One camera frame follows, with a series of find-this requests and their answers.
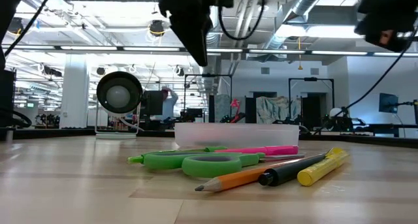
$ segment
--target monitor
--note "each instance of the monitor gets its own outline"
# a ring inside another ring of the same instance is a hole
[[[398,96],[387,93],[380,93],[379,112],[398,113]]]
[[[163,92],[145,91],[141,101],[141,115],[159,116],[163,114]]]

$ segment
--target person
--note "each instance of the person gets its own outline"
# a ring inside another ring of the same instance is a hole
[[[174,117],[174,105],[176,104],[178,100],[178,96],[173,90],[167,87],[163,87],[162,92],[163,92],[163,100],[164,100],[163,101],[163,115],[161,117],[158,117],[159,120],[165,120],[169,117]]]

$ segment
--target black marker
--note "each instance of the black marker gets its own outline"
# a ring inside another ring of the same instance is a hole
[[[326,153],[315,155],[288,165],[269,168],[259,176],[261,185],[278,186],[290,180],[296,179],[298,172],[325,159]]]

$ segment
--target white pillar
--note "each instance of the white pillar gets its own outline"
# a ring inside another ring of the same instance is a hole
[[[59,122],[60,129],[87,127],[89,68],[86,58],[86,55],[67,55]]]

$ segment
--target yellow highlighter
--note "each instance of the yellow highlighter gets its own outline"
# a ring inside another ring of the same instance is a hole
[[[333,148],[326,158],[298,173],[298,182],[303,186],[311,186],[329,172],[343,165],[349,154],[341,148]]]

